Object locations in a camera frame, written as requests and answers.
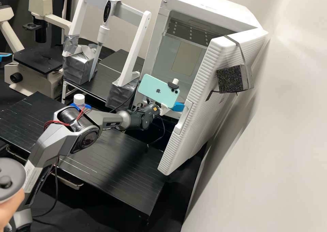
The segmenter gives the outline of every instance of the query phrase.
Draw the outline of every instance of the finger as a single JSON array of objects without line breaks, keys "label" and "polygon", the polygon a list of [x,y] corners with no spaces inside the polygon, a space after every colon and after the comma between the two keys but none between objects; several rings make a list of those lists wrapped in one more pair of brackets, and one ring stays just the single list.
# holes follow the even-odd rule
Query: finger
[{"label": "finger", "polygon": [[5,227],[24,200],[25,193],[20,189],[12,198],[0,204],[0,226]]}]

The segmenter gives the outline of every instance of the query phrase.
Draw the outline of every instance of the red wire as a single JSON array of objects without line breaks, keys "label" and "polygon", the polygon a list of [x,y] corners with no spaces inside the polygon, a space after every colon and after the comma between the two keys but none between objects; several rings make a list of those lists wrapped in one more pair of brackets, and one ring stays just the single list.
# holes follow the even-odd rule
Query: red wire
[{"label": "red wire", "polygon": [[[82,110],[81,110],[80,113],[78,114],[76,120],[79,120],[79,119],[82,117],[82,115],[84,114],[84,109],[85,109],[85,107],[82,108]],[[70,126],[70,124],[68,124],[68,123],[64,123],[64,122],[62,122],[62,121],[54,121],[54,120],[51,120],[51,121],[47,121],[46,123],[44,123],[43,130],[46,130],[46,129],[48,128],[48,126],[49,126],[50,124],[52,124],[52,123],[54,123],[54,124],[62,124],[62,125],[64,125],[64,126]]]},{"label": "red wire", "polygon": [[82,115],[84,114],[84,109],[85,109],[85,106],[82,108],[82,110],[80,111],[79,115],[77,116],[76,120],[79,120]]}]

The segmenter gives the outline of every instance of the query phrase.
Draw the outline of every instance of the wall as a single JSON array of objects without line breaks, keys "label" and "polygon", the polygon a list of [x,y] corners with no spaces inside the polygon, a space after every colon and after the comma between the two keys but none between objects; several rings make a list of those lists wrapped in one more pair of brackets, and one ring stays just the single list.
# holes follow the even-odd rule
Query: wall
[{"label": "wall", "polygon": [[267,12],[256,89],[212,141],[182,231],[326,231],[324,3],[276,0]]},{"label": "wall", "polygon": [[[77,5],[77,1],[78,0],[73,0],[72,6],[74,11]],[[259,22],[262,25],[265,25],[265,28],[268,31],[271,29],[271,27],[275,25],[274,19],[271,18],[267,19],[266,12],[274,6],[276,0],[230,0],[230,1],[246,6],[249,10],[251,10],[254,13],[254,15],[257,17]],[[151,22],[147,30],[147,33],[145,35],[139,54],[139,56],[145,58],[161,0],[122,0],[122,2],[141,11],[148,10],[152,13]],[[95,7],[89,6],[86,11],[84,23],[82,26],[81,37],[92,41],[96,41],[97,34],[99,31],[99,26],[101,25],[101,20],[102,20],[102,12]],[[113,50],[118,50],[123,48],[124,50],[129,51],[136,33],[136,27],[129,23],[126,23],[123,20],[113,17],[111,20],[110,28],[111,30],[110,33],[108,34],[105,46]]]}]

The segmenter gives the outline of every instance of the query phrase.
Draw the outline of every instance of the robotic arm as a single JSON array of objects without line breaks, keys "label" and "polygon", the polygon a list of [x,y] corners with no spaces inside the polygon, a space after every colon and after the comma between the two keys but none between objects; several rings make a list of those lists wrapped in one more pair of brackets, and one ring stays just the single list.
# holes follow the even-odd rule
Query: robotic arm
[{"label": "robotic arm", "polygon": [[50,124],[33,147],[25,164],[25,199],[11,219],[12,231],[29,231],[34,197],[59,155],[69,156],[91,146],[102,130],[146,130],[159,112],[156,104],[148,104],[135,112],[128,110],[116,114],[89,110],[78,120],[80,112],[75,107],[68,106],[55,112],[53,120],[64,125]]}]

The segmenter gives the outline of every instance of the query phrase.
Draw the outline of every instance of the mint green smartphone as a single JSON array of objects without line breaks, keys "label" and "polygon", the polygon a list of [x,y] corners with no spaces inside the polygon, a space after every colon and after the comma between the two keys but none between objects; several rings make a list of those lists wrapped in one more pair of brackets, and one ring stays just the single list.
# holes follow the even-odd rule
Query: mint green smartphone
[{"label": "mint green smartphone", "polygon": [[179,89],[172,89],[167,83],[148,74],[143,76],[137,91],[168,108],[174,107],[180,94]]}]

